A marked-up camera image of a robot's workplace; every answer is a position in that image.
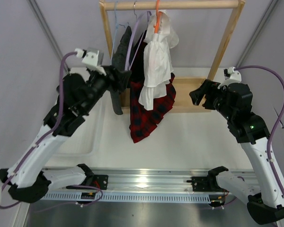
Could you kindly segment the orange hanger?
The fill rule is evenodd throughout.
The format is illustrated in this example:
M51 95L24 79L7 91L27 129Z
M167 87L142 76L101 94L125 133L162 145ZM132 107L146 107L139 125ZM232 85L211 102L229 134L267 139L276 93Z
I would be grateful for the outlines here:
M159 12L159 4L160 0L156 1L156 24L154 25L154 33L157 34L160 28L160 16L161 12Z

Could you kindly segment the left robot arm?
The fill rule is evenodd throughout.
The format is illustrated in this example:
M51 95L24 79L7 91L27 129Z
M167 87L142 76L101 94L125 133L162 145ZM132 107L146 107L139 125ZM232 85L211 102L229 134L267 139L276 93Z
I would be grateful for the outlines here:
M98 189L92 170L86 164L62 170L45 170L47 161L85 122L85 117L106 91L123 92L131 76L129 70L114 66L87 69L89 79L79 73L64 76L57 87L57 103L43 120L35 141L10 168L0 169L3 188L17 202L35 203L49 191L60 188Z

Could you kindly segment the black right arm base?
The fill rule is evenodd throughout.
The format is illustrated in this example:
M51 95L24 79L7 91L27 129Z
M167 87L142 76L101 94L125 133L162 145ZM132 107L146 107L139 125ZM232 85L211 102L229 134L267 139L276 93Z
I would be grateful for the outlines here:
M192 176L186 182L192 185L194 192L223 192L223 188L215 186L207 176Z

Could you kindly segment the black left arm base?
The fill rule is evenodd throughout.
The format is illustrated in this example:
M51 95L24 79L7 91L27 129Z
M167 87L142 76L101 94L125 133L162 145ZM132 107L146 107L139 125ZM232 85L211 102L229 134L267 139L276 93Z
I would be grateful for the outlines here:
M93 175L84 180L80 185L66 186L66 189L101 189L106 190L108 186L108 175Z

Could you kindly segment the white pleated skirt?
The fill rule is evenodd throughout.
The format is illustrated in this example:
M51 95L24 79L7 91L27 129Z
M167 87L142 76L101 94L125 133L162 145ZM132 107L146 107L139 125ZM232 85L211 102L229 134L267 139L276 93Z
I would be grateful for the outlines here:
M154 109L154 100L167 95L173 67L170 49L178 45L179 37L172 27L166 10L160 11L160 25L155 33L156 16L151 16L144 42L143 51L144 83L139 103L147 111Z

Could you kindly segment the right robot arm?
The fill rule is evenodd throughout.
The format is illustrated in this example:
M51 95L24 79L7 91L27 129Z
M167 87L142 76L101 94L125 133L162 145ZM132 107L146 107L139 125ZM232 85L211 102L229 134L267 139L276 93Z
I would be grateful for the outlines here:
M262 117L253 113L253 94L249 86L220 83L206 79L190 92L194 105L205 99L203 107L218 111L226 120L230 133L245 151L258 180L254 189L223 166L208 171L207 187L212 191L224 189L242 201L250 216L259 225L284 219L284 192L274 173L281 174L272 148L268 148L269 131Z

